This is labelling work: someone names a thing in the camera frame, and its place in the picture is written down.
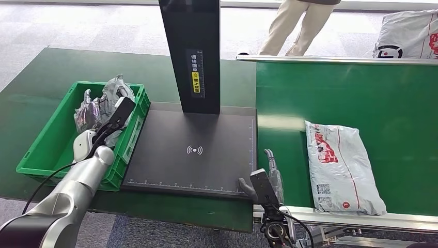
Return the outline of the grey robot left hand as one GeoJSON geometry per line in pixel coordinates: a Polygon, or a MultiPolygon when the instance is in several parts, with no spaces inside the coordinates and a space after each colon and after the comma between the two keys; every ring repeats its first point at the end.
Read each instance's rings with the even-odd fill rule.
{"type": "Polygon", "coordinates": [[[102,126],[99,98],[91,98],[91,89],[84,92],[84,98],[73,115],[78,134],[89,129],[98,129],[102,126]]]}

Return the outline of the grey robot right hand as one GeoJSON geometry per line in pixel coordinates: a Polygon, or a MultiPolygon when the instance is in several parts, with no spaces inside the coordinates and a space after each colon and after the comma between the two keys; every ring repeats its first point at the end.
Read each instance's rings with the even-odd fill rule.
{"type": "Polygon", "coordinates": [[[254,204],[267,205],[272,203],[280,206],[284,203],[283,179],[277,168],[274,154],[271,149],[264,149],[269,163],[269,171],[258,169],[250,174],[252,186],[245,179],[238,178],[240,189],[253,201],[254,204]]]}

